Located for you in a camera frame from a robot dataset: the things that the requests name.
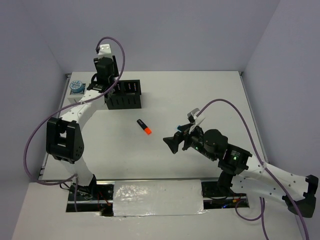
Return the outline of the orange highlighter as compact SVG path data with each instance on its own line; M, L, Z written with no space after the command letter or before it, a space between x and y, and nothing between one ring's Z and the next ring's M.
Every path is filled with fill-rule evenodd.
M136 121L138 123L138 125L143 129L143 131L147 134L150 135L152 133L152 131L150 130L150 128L141 120L138 119Z

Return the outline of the blue slime jar patterned lid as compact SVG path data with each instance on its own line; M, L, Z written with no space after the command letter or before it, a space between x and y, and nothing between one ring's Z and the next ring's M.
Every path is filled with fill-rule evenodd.
M70 94L71 95L79 95L85 92L85 84L83 84L80 80L74 80L69 84Z

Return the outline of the blue highlighter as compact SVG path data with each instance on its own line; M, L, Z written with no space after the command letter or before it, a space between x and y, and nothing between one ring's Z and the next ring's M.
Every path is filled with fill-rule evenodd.
M183 125L179 125L177 127L177 130L180 131L180 132L183 132L184 131L184 126Z

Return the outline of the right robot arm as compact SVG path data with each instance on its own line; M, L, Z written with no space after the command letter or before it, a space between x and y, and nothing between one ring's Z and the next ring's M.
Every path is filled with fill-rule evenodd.
M314 175L300 176L267 162L259 161L249 151L232 145L217 129L203 131L191 124L178 127L171 137L163 138L173 154L182 144L184 151L194 149L211 161L217 161L221 174L217 190L223 196L251 193L287 206L293 214L311 218L316 208L319 179Z

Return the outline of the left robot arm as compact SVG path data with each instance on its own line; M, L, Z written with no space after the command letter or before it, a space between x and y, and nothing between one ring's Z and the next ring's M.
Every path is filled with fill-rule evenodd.
M114 92L119 76L116 57L95 58L96 73L92 76L83 97L59 118L51 117L46 125L46 152L58 160L71 175L77 175L77 191L86 199L97 196L95 175L88 169L83 153L82 129L93 114L104 107Z

